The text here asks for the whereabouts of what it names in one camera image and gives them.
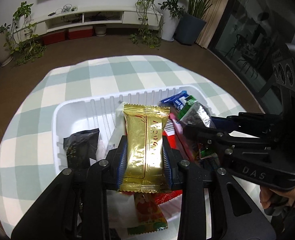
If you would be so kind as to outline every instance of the brown floor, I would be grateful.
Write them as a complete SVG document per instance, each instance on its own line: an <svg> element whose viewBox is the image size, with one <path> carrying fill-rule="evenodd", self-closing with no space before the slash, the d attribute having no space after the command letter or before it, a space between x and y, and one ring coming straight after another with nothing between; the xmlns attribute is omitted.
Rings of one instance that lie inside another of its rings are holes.
<svg viewBox="0 0 295 240"><path fill-rule="evenodd" d="M44 57L19 67L0 67L0 142L20 104L53 68L109 56L155 54L195 71L230 93L248 112L261 112L253 96L211 52L198 45L162 42L159 49L134 45L127 35L63 41L47 47Z"/></svg>

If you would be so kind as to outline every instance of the human hand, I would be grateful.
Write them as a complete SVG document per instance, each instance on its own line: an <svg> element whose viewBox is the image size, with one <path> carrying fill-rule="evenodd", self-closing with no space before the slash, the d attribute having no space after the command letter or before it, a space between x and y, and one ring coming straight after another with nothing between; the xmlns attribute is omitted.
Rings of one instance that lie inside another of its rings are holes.
<svg viewBox="0 0 295 240"><path fill-rule="evenodd" d="M267 187L260 186L260 202L263 207L263 209L267 209L271 205L270 198L273 193L276 193L282 197L287 197L289 198L288 203L286 204L287 206L292 206L295 200L295 188L287 191L287 192L282 192L274 189L269 189Z"/></svg>

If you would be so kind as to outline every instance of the drawer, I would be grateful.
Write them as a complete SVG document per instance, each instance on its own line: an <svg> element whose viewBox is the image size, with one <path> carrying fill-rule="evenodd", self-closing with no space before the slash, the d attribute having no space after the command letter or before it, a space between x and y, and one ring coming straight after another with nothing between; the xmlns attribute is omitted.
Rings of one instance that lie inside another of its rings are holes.
<svg viewBox="0 0 295 240"><path fill-rule="evenodd" d="M38 23L32 28L33 34L43 35L46 34L46 24L45 22ZM17 43L20 41L25 41L30 38L31 31L27 28L14 33L14 39Z"/></svg>
<svg viewBox="0 0 295 240"><path fill-rule="evenodd" d="M124 12L123 15L123 24L142 24L142 13L137 12ZM158 27L159 21L161 19L161 15L155 15L154 13L148 13L147 18L149 19L148 24L149 26Z"/></svg>

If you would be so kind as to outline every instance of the blue snack wrapper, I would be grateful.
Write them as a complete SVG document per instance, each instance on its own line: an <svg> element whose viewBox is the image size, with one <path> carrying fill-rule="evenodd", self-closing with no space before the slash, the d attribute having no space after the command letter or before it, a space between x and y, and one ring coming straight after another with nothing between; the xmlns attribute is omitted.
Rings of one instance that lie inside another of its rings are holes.
<svg viewBox="0 0 295 240"><path fill-rule="evenodd" d="M174 106L179 111L185 106L188 93L183 90L181 93L173 95L160 101L159 106Z"/></svg>

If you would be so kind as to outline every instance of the checkered tablecloth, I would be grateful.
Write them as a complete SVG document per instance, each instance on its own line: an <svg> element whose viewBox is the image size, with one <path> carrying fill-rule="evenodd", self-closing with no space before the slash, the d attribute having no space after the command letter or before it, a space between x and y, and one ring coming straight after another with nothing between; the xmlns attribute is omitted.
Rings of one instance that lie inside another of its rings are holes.
<svg viewBox="0 0 295 240"><path fill-rule="evenodd" d="M101 58L50 71L24 100L0 145L0 220L7 235L56 176L51 128L60 103L182 84L198 87L213 115L226 117L244 111L208 79L159 56ZM178 225L170 223L169 227L177 229ZM166 237L166 230L160 234L162 239L171 237Z"/></svg>

